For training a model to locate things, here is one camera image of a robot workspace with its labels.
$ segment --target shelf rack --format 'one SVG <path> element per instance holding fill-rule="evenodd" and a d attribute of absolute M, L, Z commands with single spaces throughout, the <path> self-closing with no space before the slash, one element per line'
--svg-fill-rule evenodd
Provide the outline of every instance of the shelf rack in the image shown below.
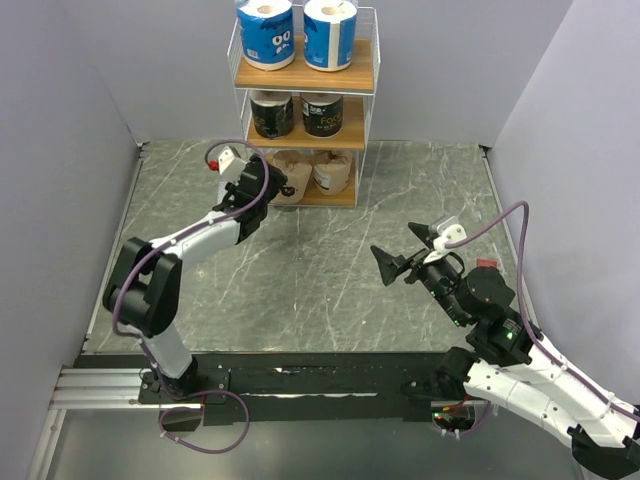
<path fill-rule="evenodd" d="M 380 41 L 376 10 L 372 7 L 358 7 L 352 62 L 348 68 L 339 72 L 321 72 L 306 65 L 302 5 L 293 6 L 293 17 L 296 57 L 290 65 L 275 71 L 259 70 L 244 60 L 240 25 L 236 19 L 227 50 L 227 59 L 235 88 L 242 133 L 246 140 L 261 147 L 267 156 L 282 149 L 295 149 L 303 153 L 312 150 L 351 150 L 354 162 L 347 188 L 338 195 L 327 196 L 320 193 L 313 179 L 310 179 L 303 199 L 296 205 L 355 207 L 366 158 L 380 70 Z M 258 135 L 251 118 L 250 89 L 287 91 L 294 94 L 295 126 L 291 133 L 276 139 Z M 305 132 L 299 104 L 301 92 L 346 95 L 340 132 L 328 138 L 313 137 Z"/>

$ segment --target toilet paper roll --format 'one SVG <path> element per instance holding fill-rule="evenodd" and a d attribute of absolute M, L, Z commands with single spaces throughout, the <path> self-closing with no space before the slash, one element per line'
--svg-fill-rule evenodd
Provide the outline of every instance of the toilet paper roll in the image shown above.
<path fill-rule="evenodd" d="M 289 0 L 237 0 L 236 13 L 249 65 L 277 70 L 293 61 L 293 9 Z"/>
<path fill-rule="evenodd" d="M 302 93 L 302 122 L 314 137 L 330 137 L 342 128 L 344 97 L 333 93 Z"/>
<path fill-rule="evenodd" d="M 347 188 L 352 157 L 346 151 L 319 152 L 312 157 L 313 180 L 324 195 L 336 195 Z"/>
<path fill-rule="evenodd" d="M 311 177 L 311 164 L 305 155 L 297 150 L 280 150 L 269 160 L 274 167 L 279 168 L 287 176 L 287 186 L 293 187 L 295 193 L 291 197 L 285 197 L 281 193 L 272 200 L 273 204 L 298 203 L 304 197 L 309 178 Z"/>
<path fill-rule="evenodd" d="M 256 132 L 266 138 L 283 137 L 293 130 L 293 98 L 289 92 L 251 90 L 251 113 Z"/>
<path fill-rule="evenodd" d="M 353 55 L 358 8 L 348 0 L 309 0 L 304 6 L 304 58 L 312 68 L 347 68 Z"/>

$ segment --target marble floor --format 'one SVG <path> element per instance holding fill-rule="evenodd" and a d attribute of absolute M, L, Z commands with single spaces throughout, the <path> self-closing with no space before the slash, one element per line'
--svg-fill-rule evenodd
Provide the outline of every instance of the marble floor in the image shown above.
<path fill-rule="evenodd" d="M 153 142 L 121 238 L 152 239 L 203 217 L 217 203 L 208 141 Z M 419 285 L 383 287 L 369 246 L 409 255 L 420 242 L 407 222 L 456 214 L 475 232 L 498 214 L 481 151 L 473 145 L 370 142 L 358 207 L 272 207 L 247 241 L 183 275 L 177 327 L 193 351 L 446 351 L 464 345 Z M 499 262 L 514 285 L 502 226 L 459 252 Z M 137 347 L 114 336 L 100 308 L 89 352 Z"/>

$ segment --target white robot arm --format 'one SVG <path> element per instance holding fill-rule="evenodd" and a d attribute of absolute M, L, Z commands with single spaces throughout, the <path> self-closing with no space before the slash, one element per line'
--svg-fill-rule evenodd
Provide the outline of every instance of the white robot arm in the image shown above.
<path fill-rule="evenodd" d="M 604 478 L 638 471 L 636 407 L 597 385 L 513 310 L 515 293 L 496 268 L 477 267 L 464 275 L 464 263 L 453 250 L 473 238 L 465 240 L 457 217 L 431 226 L 410 223 L 409 228 L 427 248 L 408 259 L 371 247 L 383 283 L 408 271 L 405 282 L 420 281 L 457 326 L 474 326 L 466 336 L 474 352 L 450 349 L 436 373 L 442 397 L 486 399 L 525 418 Z"/>
<path fill-rule="evenodd" d="M 264 164 L 257 155 L 245 161 L 227 146 L 217 162 L 209 165 L 228 182 L 222 202 L 204 218 L 178 232 L 149 242 L 138 238 L 125 242 L 102 302 L 114 312 L 122 290 L 125 291 L 114 330 L 138 340 L 152 359 L 153 367 L 163 376 L 163 383 L 178 395 L 197 389 L 197 361 L 173 323 L 182 273 L 245 240 L 259 228 L 267 216 L 268 203 L 278 193 L 293 194 L 285 186 L 287 177 Z M 136 271 L 147 255 L 152 258 Z M 146 274 L 150 274 L 148 282 L 142 278 Z"/>

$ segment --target gray wall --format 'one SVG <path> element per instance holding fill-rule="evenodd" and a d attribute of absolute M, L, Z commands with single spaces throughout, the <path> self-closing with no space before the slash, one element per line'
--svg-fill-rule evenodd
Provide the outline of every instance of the gray wall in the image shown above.
<path fill-rule="evenodd" d="M 62 7 L 0 2 L 0 478 L 82 345 L 136 153 Z"/>
<path fill-rule="evenodd" d="M 543 330 L 640 403 L 640 3 L 576 0 L 491 153 Z M 512 232 L 519 222 L 510 222 Z"/>
<path fill-rule="evenodd" d="M 62 3 L 137 140 L 240 134 L 231 0 Z M 362 1 L 382 45 L 371 138 L 492 145 L 570 3 Z"/>

